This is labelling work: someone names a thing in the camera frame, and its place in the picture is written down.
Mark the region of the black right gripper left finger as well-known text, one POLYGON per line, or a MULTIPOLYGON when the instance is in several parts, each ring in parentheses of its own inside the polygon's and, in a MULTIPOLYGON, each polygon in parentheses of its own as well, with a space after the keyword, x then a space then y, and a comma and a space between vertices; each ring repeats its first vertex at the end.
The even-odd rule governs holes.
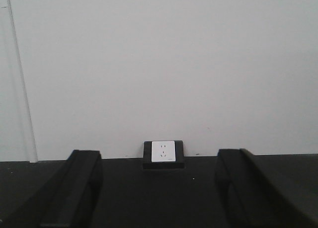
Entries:
POLYGON ((74 150, 2 228, 88 228, 102 187, 99 151, 74 150))

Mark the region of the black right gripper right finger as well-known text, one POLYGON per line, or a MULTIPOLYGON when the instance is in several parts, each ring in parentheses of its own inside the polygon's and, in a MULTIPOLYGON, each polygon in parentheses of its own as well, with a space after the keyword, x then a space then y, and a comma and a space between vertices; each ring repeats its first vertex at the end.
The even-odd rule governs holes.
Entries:
POLYGON ((318 226, 317 154, 220 149, 215 181, 233 228, 318 226))

